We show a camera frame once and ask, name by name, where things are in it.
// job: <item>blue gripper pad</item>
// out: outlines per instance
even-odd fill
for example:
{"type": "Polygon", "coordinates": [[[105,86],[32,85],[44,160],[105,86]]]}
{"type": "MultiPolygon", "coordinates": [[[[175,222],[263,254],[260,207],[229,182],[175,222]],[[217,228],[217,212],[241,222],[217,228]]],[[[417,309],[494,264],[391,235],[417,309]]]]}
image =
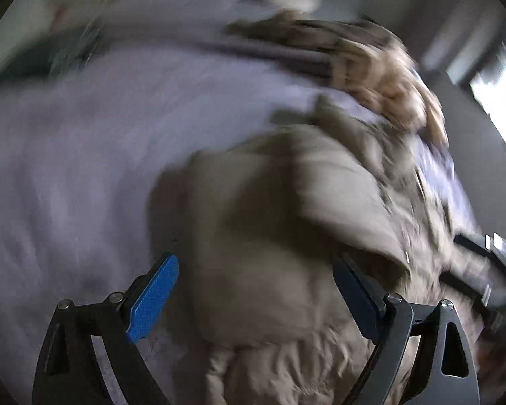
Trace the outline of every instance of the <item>blue gripper pad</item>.
{"type": "Polygon", "coordinates": [[[152,276],[130,311],[127,335],[136,343],[150,333],[179,275],[178,258],[171,255],[152,276]]]}

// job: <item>metal screw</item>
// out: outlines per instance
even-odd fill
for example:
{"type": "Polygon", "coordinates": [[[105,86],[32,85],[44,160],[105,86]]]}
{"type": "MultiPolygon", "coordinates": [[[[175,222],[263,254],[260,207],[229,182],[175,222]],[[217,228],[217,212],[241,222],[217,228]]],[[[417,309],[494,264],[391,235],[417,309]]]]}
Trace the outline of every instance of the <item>metal screw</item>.
{"type": "Polygon", "coordinates": [[[121,303],[123,300],[122,292],[113,292],[109,295],[109,301],[113,304],[121,303]]]}
{"type": "Polygon", "coordinates": [[[63,299],[58,302],[58,309],[65,311],[71,305],[71,300],[63,299]]]}
{"type": "Polygon", "coordinates": [[[452,303],[450,300],[442,300],[440,302],[440,305],[445,308],[445,309],[448,309],[449,311],[452,311],[454,310],[454,303],[452,303]]]}
{"type": "Polygon", "coordinates": [[[388,295],[388,300],[390,300],[392,303],[401,303],[403,301],[403,297],[401,297],[399,294],[395,292],[390,292],[388,295]]]}

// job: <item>gray wall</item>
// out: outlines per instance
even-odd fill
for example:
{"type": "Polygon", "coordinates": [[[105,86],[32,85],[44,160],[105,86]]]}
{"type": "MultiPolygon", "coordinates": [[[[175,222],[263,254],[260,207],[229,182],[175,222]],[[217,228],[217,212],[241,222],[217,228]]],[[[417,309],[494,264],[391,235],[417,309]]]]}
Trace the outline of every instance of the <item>gray wall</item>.
{"type": "Polygon", "coordinates": [[[481,106],[446,73],[427,82],[443,105],[455,171],[478,224],[506,239],[506,144],[481,106]]]}
{"type": "Polygon", "coordinates": [[[506,23],[499,0],[416,0],[399,34],[423,72],[447,71],[459,83],[506,23]]]}

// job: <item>brown patterned cloth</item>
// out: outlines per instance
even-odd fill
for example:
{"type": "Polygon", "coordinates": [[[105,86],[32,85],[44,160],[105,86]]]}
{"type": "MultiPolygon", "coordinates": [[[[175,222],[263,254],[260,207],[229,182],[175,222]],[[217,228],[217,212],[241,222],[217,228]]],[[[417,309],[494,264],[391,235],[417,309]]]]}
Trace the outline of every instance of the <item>brown patterned cloth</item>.
{"type": "Polygon", "coordinates": [[[401,40],[370,21],[304,20],[285,10],[256,23],[238,21],[229,34],[288,47],[328,53],[331,86],[356,98],[398,128],[415,132],[426,126],[432,143],[448,146],[437,97],[414,73],[414,62],[401,40]]]}

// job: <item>beige cloth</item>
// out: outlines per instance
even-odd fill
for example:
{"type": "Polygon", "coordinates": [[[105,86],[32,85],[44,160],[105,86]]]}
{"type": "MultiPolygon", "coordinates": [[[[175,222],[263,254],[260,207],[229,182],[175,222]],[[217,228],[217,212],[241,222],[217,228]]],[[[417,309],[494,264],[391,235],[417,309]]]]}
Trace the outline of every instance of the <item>beige cloth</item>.
{"type": "Polygon", "coordinates": [[[448,145],[437,97],[413,73],[405,46],[387,29],[369,21],[303,20],[300,13],[285,10],[256,23],[239,21],[229,32],[329,53],[332,88],[351,94],[400,129],[415,132],[426,126],[432,143],[448,145]]]}
{"type": "MultiPolygon", "coordinates": [[[[470,303],[441,287],[443,266],[478,260],[452,242],[449,210],[414,166],[414,136],[350,118],[320,98],[316,126],[262,136],[190,169],[192,294],[215,345],[210,405],[341,403],[373,346],[333,282],[329,258],[349,251],[386,291],[456,305],[471,347],[470,303]]],[[[390,400],[397,403],[417,340],[390,400]]]]}

